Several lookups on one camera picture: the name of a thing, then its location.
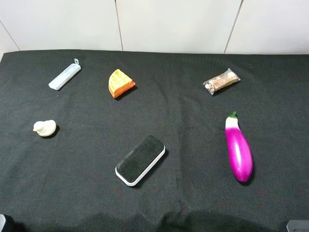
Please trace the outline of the grey base corner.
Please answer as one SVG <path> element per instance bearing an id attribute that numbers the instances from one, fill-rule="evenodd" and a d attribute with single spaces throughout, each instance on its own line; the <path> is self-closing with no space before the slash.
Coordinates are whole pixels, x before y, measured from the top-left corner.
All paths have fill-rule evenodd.
<path id="1" fill-rule="evenodd" d="M 0 214 L 0 232 L 3 231 L 6 223 L 6 218 L 3 214 Z"/>
<path id="2" fill-rule="evenodd" d="M 309 232 L 308 220 L 290 220 L 286 229 L 288 232 Z"/>

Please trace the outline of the wrapped snack bar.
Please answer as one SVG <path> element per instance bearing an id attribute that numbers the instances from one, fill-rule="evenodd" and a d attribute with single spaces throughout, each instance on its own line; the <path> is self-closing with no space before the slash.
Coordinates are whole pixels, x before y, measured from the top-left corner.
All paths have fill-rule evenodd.
<path id="1" fill-rule="evenodd" d="M 230 68 L 224 73 L 205 81 L 202 85 L 213 95 L 216 91 L 240 81 L 240 78 Z"/>

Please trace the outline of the black white board eraser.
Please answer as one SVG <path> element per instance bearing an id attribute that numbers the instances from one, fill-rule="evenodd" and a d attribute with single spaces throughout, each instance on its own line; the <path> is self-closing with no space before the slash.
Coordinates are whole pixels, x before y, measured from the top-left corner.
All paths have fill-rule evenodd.
<path id="1" fill-rule="evenodd" d="M 162 158 L 165 151 L 162 141 L 153 135 L 147 135 L 117 164 L 116 176 L 129 187 L 137 185 Z"/>

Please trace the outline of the white toy duck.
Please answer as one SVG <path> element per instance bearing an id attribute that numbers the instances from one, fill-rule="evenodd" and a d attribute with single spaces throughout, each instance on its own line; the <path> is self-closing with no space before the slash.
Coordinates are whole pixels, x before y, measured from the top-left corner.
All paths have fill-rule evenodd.
<path id="1" fill-rule="evenodd" d="M 41 137 L 50 136 L 56 131 L 56 122 L 54 120 L 37 121 L 33 125 L 33 131 Z"/>

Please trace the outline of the grey left base corner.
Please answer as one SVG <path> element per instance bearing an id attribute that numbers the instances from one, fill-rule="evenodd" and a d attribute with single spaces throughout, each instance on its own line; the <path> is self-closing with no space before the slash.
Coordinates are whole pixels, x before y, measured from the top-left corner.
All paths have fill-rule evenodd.
<path id="1" fill-rule="evenodd" d="M 0 232 L 3 231 L 6 223 L 6 218 L 3 214 L 0 214 Z"/>

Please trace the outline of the grey right base corner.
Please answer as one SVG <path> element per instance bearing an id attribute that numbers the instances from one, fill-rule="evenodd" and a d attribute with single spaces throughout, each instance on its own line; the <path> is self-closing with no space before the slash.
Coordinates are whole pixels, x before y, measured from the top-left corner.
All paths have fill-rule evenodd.
<path id="1" fill-rule="evenodd" d="M 286 229 L 288 232 L 309 232 L 308 220 L 290 220 Z"/>

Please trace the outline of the purple toy eggplant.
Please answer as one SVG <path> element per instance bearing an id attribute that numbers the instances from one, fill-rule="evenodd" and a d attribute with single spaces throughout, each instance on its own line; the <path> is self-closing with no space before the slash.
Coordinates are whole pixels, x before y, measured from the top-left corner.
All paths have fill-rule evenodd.
<path id="1" fill-rule="evenodd" d="M 239 182 L 247 182 L 253 172 L 253 157 L 250 146 L 239 128 L 236 111 L 226 118 L 225 137 L 231 171 Z"/>

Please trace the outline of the orange waffle wedge toy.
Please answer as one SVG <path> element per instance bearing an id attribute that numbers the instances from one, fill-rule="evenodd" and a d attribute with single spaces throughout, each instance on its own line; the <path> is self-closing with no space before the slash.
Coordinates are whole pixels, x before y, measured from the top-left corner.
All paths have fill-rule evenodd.
<path id="1" fill-rule="evenodd" d="M 120 69 L 115 70 L 109 78 L 108 89 L 114 99 L 134 86 L 135 82 Z"/>

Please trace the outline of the translucent plastic case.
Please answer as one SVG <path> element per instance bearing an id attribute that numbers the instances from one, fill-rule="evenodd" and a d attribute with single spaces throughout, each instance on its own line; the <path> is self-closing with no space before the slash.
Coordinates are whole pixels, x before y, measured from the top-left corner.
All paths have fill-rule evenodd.
<path id="1" fill-rule="evenodd" d="M 80 70 L 81 66 L 78 59 L 74 59 L 74 63 L 69 65 L 63 72 L 54 78 L 48 86 L 53 90 L 60 90 L 70 79 L 72 79 Z"/>

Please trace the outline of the black table cloth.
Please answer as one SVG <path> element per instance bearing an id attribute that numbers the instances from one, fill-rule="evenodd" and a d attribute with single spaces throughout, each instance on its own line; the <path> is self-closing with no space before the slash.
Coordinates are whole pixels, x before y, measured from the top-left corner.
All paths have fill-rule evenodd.
<path id="1" fill-rule="evenodd" d="M 78 59 L 60 90 L 48 84 Z M 202 85 L 230 68 L 240 81 Z M 116 99 L 111 74 L 135 86 Z M 231 171 L 226 118 L 253 157 Z M 54 120 L 41 137 L 37 121 Z M 166 151 L 135 186 L 117 164 L 147 135 Z M 309 57 L 50 50 L 0 63 L 0 211 L 18 232 L 276 232 L 309 218 Z"/>

